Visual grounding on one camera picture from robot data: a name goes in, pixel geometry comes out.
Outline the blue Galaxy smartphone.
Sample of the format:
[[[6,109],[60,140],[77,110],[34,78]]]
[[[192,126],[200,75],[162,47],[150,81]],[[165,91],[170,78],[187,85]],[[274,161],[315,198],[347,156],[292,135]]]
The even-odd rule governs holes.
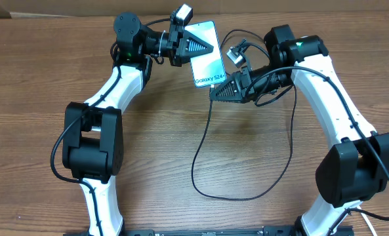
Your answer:
[[[219,47],[215,23],[206,21],[188,25],[185,30],[213,47],[212,52],[190,59],[194,85],[199,87],[211,86],[226,80],[226,71]]]

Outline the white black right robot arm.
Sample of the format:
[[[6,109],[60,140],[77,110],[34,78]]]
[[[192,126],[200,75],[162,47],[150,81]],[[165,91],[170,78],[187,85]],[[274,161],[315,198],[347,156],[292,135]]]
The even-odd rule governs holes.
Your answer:
[[[316,170],[318,196],[299,216],[291,235],[351,235],[341,226],[351,212],[389,186],[389,133],[379,134],[359,112],[335,73],[323,40],[297,38],[288,25],[272,28],[263,39],[269,64],[251,69],[242,41],[229,49],[237,71],[215,88],[219,102],[262,105],[269,93],[300,90],[311,105],[329,151]]]

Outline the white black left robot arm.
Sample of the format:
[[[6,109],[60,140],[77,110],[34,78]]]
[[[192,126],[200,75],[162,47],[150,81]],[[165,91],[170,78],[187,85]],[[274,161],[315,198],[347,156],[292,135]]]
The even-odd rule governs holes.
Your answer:
[[[146,87],[153,64],[167,57],[172,66],[181,66],[195,56],[219,51],[214,22],[189,24],[190,19],[174,12],[169,31],[154,31],[136,14],[121,13],[113,23],[111,77],[94,96],[71,102],[65,110],[58,143],[63,145],[64,167],[85,195],[90,218],[86,235],[125,233],[115,183],[124,156],[122,114]]]

